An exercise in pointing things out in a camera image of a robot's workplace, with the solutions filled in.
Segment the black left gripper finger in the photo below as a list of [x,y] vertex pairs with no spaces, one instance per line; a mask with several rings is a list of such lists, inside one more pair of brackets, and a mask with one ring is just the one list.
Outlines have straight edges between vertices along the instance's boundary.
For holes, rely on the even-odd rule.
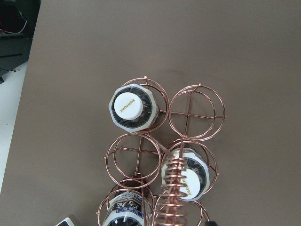
[[218,224],[215,221],[206,221],[205,226],[218,226]]

